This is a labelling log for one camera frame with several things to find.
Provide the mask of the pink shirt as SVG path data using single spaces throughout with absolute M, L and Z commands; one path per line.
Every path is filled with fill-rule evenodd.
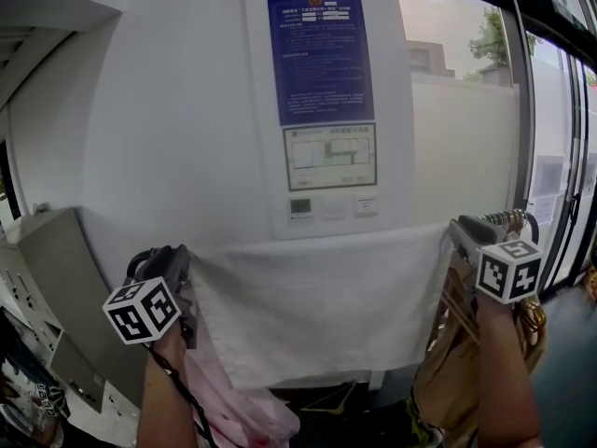
M 218 448 L 290 448 L 300 421 L 270 390 L 235 388 L 216 354 L 198 304 L 198 290 L 183 286 L 190 302 L 195 347 L 186 351 L 187 386 L 205 412 Z

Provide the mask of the large paper notice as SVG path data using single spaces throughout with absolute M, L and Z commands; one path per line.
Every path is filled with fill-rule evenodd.
M 560 192 L 563 156 L 539 155 L 535 159 L 532 196 L 536 198 L 556 195 Z

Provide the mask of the black white patterned block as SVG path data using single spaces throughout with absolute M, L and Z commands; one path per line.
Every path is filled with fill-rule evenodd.
M 68 419 L 71 415 L 65 392 L 58 386 L 35 385 L 35 394 L 48 416 Z

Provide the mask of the blue wall poster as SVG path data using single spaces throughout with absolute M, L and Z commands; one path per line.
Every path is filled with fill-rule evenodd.
M 267 0 L 283 126 L 374 119 L 362 0 Z

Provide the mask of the white cloth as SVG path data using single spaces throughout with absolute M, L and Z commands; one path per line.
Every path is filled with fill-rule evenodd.
M 451 253 L 432 224 L 195 251 L 191 280 L 227 376 L 256 389 L 420 363 Z

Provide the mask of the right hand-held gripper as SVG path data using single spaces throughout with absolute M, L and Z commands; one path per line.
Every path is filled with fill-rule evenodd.
M 461 215 L 449 223 L 457 252 L 477 269 L 475 289 L 502 304 L 533 296 L 537 291 L 543 250 L 481 217 Z

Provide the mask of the white perforated panel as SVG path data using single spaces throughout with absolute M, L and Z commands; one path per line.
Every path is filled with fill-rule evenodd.
M 50 352 L 54 352 L 62 327 L 49 309 L 16 246 L 0 243 L 0 274 L 37 339 Z

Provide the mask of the plain white wall switch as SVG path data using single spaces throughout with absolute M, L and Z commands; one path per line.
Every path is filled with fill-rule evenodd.
M 319 203 L 321 219 L 344 219 L 347 215 L 348 199 L 344 196 L 322 196 Z

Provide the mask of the person's left forearm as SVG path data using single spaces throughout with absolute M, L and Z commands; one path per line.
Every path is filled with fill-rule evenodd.
M 186 384 L 187 345 L 181 335 L 180 324 L 173 323 L 159 340 L 153 342 L 152 348 L 169 362 L 178 372 L 181 382 Z M 193 408 L 151 354 L 146 356 L 136 447 L 200 448 Z

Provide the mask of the row of wooden hangers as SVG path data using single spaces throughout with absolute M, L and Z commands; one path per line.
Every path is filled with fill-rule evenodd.
M 514 238 L 532 242 L 530 225 L 525 223 L 519 235 Z M 475 289 L 476 275 L 477 269 L 461 257 L 454 248 L 452 262 L 441 291 L 429 347 L 434 346 L 439 334 L 451 327 L 463 330 L 470 340 L 476 343 L 479 341 L 475 296 L 480 292 Z M 509 305 L 513 309 L 514 324 L 522 355 L 528 369 L 533 371 L 546 350 L 547 317 L 540 305 L 537 291 L 533 296 Z

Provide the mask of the grey metal cabinet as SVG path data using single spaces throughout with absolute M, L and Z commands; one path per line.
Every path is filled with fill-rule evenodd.
M 109 290 L 72 208 L 22 217 L 0 241 L 21 252 L 62 334 L 50 370 L 96 412 L 112 385 L 140 407 L 146 357 L 124 344 L 104 314 Z

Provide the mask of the yellow black patterned item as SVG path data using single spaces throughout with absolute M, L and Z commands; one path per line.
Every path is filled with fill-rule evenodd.
M 442 429 L 427 424 L 420 414 L 413 397 L 405 401 L 405 413 L 409 419 L 410 436 L 408 448 L 441 448 L 444 432 Z

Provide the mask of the wall thermostat panel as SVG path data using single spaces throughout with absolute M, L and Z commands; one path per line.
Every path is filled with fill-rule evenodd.
M 291 222 L 302 222 L 313 219 L 312 199 L 293 198 L 288 202 L 288 218 Z

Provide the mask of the framed floor plan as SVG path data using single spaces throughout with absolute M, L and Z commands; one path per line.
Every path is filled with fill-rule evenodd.
M 375 186 L 376 124 L 330 124 L 283 129 L 291 192 Z

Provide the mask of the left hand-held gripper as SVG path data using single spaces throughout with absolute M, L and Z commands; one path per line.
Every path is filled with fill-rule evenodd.
M 196 347 L 192 301 L 182 296 L 190 288 L 190 255 L 185 245 L 151 248 L 133 257 L 133 281 L 115 289 L 103 311 L 125 344 L 159 340 L 179 322 L 187 349 Z

